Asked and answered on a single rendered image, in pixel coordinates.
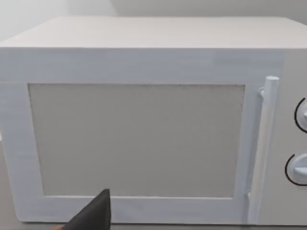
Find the pale microwave door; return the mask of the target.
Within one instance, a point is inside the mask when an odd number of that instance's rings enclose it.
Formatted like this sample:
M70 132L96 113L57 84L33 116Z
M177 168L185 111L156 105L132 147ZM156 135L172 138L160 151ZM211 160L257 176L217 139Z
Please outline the pale microwave door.
M120 224L242 224L279 49L0 48L17 218L66 222L111 190Z

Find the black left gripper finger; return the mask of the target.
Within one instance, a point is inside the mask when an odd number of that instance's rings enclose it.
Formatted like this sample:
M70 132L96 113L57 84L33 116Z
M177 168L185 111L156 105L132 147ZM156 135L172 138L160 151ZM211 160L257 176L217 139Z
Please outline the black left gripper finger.
M68 221L61 230L110 230L110 190L101 191L89 204Z

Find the white microwave knob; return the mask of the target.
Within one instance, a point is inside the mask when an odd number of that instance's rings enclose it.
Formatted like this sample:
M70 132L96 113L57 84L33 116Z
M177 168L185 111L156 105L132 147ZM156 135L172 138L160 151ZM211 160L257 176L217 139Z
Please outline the white microwave knob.
M294 122L299 130L307 134L307 100L302 98L294 111Z
M307 187L307 153L291 155L284 167L286 179L300 187Z

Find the pale microwave oven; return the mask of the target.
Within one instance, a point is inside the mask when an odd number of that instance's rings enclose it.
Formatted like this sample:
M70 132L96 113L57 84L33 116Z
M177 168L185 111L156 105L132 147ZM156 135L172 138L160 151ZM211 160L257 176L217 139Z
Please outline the pale microwave oven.
M307 225L307 187L290 183L284 174L291 155L307 153L307 134L294 122L295 107L307 100L306 25L272 17L61 17L0 42L2 47L284 51L257 225ZM248 224L248 206L242 224Z

